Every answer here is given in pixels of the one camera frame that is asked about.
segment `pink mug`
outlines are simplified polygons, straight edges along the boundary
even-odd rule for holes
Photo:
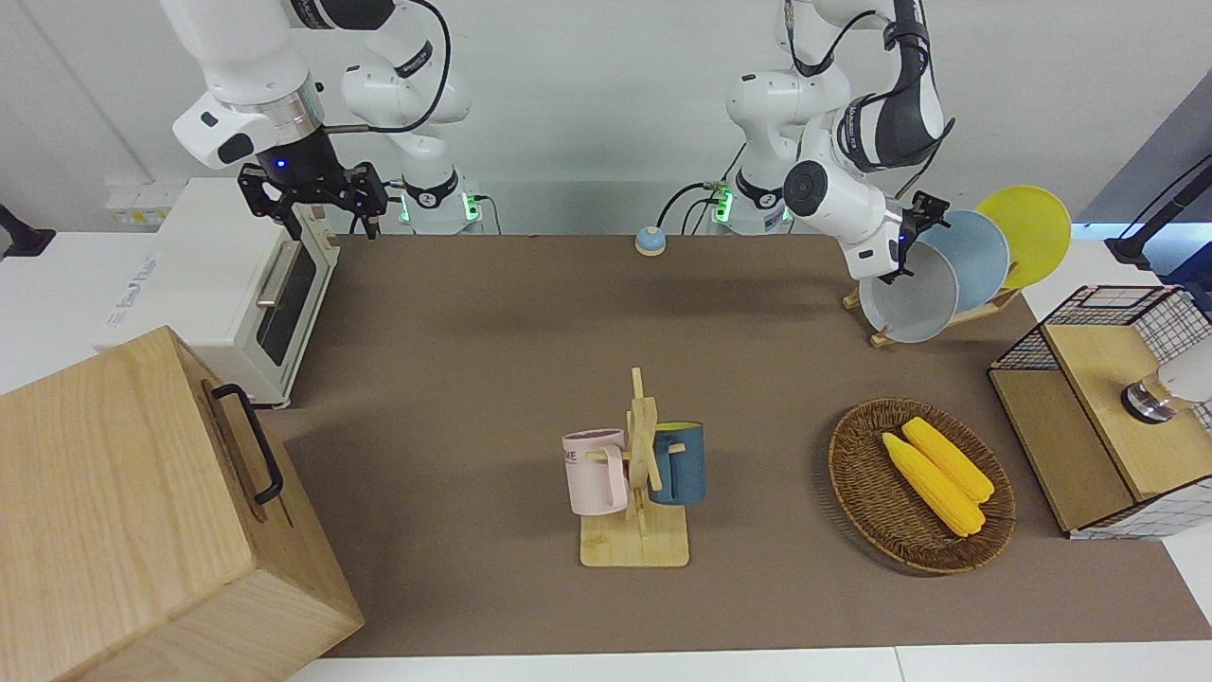
[[[623,430],[578,431],[565,436],[562,443],[572,512],[601,516],[625,510],[631,493],[623,469]]]

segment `corn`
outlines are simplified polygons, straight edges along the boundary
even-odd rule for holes
[[[984,514],[968,499],[926,455],[917,448],[884,435],[884,447],[888,449],[892,464],[905,477],[917,495],[960,538],[967,538],[984,526]]]
[[[943,470],[943,474],[955,482],[970,500],[977,504],[989,502],[989,497],[993,495],[993,482],[989,477],[928,422],[915,417],[902,426],[901,431],[915,448],[934,463],[934,466]]]

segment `woven tray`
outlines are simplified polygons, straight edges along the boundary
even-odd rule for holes
[[[959,538],[921,502],[888,459],[880,435],[920,417],[968,455],[993,482],[981,505],[984,528]],[[881,552],[936,574],[979,568],[1001,554],[1014,531],[1014,493],[993,451],[960,420],[905,399],[881,399],[850,411],[829,441],[829,478],[842,510]]]

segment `oven door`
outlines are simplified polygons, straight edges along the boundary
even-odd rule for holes
[[[274,382],[278,396],[258,403],[285,403],[307,346],[320,300],[332,274],[316,235],[302,229],[299,240],[285,240],[256,299],[258,319],[246,354],[258,372]]]

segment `yellow plate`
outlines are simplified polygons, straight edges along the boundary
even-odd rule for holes
[[[1073,219],[1047,189],[1029,184],[999,189],[977,205],[977,212],[997,223],[1010,242],[1017,264],[1006,276],[1006,288],[1022,288],[1052,274],[1069,252]]]

